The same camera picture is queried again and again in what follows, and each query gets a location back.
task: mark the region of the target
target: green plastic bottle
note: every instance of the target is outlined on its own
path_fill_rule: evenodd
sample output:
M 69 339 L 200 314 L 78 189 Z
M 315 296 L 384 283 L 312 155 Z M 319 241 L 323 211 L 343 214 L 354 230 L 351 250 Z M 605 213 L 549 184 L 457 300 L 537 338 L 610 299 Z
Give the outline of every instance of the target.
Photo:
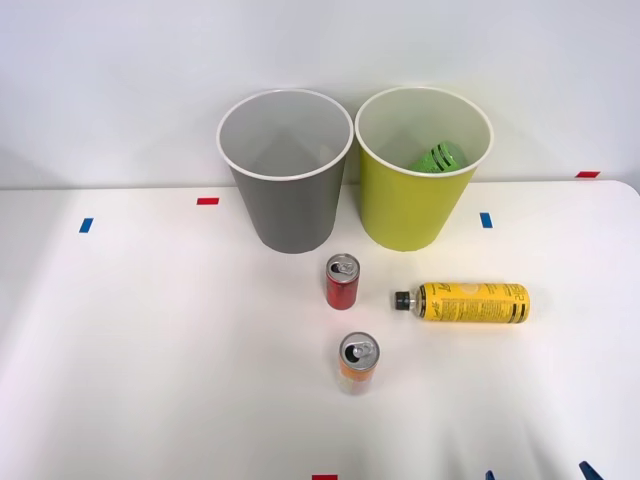
M 409 165 L 409 170 L 420 173 L 454 172 L 467 165 L 460 147 L 451 142 L 440 142 L 420 160 Z

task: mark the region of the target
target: trash bin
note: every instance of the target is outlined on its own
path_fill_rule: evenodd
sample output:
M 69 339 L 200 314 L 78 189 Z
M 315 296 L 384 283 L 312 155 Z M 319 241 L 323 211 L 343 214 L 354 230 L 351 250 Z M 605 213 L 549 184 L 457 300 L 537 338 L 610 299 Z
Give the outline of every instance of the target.
M 302 253 L 329 237 L 352 141 L 347 111 L 308 90 L 260 93 L 227 112 L 218 149 L 265 245 Z
M 465 98 L 438 88 L 399 87 L 374 95 L 355 122 L 361 146 L 361 218 L 383 247 L 418 250 L 438 236 L 493 144 L 487 116 Z M 443 141 L 467 164 L 444 173 L 406 168 Z

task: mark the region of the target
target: gray trash bin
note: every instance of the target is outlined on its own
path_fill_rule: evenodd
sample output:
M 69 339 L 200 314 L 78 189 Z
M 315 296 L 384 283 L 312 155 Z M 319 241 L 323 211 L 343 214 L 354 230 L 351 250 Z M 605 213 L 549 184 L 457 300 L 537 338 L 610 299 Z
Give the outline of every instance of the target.
M 273 90 L 234 106 L 218 126 L 218 149 L 262 242 L 308 252 L 333 230 L 353 123 L 335 100 Z

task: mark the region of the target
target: orange can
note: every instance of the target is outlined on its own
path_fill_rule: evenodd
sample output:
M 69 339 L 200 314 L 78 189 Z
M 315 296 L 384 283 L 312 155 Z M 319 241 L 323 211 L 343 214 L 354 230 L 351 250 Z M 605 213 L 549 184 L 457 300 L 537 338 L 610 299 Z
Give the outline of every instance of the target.
M 340 385 L 350 394 L 366 392 L 380 359 L 378 342 L 364 332 L 353 332 L 340 343 Z

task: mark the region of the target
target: black bottle cap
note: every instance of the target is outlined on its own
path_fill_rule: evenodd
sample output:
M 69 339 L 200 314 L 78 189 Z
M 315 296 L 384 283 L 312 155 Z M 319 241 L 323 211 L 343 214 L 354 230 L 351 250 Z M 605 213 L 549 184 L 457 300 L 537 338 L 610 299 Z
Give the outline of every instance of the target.
M 396 310 L 410 310 L 411 297 L 409 292 L 396 292 Z

